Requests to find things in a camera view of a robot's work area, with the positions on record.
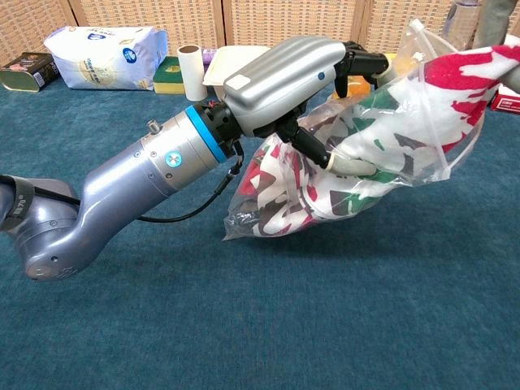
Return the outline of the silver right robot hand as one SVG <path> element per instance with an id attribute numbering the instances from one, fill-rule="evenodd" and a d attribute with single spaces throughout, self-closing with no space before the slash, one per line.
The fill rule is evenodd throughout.
<path id="1" fill-rule="evenodd" d="M 472 48 L 498 46 L 505 42 L 509 17 L 513 14 L 517 0 L 485 0 L 479 14 Z"/>

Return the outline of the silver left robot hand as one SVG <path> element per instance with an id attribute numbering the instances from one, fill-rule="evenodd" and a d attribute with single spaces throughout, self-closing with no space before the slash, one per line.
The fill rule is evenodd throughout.
<path id="1" fill-rule="evenodd" d="M 197 106 L 200 134 L 219 161 L 234 153 L 241 137 L 275 133 L 314 164 L 338 176 L 372 176 L 376 167 L 330 152 L 297 120 L 307 101 L 333 83 L 339 97 L 348 92 L 349 76 L 374 83 L 389 69 L 384 54 L 353 42 L 328 37 L 293 37 L 279 43 L 224 81 L 222 101 Z"/>

